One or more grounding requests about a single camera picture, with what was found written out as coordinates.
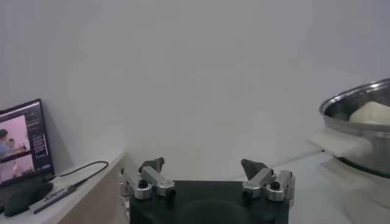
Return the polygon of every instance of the metal bowl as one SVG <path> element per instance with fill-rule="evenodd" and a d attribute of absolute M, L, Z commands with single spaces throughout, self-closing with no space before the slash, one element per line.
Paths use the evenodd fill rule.
<path fill-rule="evenodd" d="M 349 117 L 366 103 L 374 101 L 390 107 L 390 79 L 368 83 L 325 100 L 319 111 L 328 128 L 370 140 L 373 152 L 365 158 L 347 158 L 368 171 L 390 177 L 390 125 L 359 124 Z"/>

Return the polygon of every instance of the white wall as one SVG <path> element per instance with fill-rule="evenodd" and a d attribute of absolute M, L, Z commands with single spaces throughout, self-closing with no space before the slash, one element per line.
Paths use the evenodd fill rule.
<path fill-rule="evenodd" d="M 57 169 L 126 149 L 234 178 L 313 152 L 322 100 L 389 74 L 382 0 L 1 4 L 2 107 L 43 99 Z"/>

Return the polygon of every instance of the laptop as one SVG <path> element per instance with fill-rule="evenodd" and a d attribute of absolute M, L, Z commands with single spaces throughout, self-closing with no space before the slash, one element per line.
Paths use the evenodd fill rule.
<path fill-rule="evenodd" d="M 15 192 L 53 175 L 41 100 L 0 111 L 0 211 Z"/>

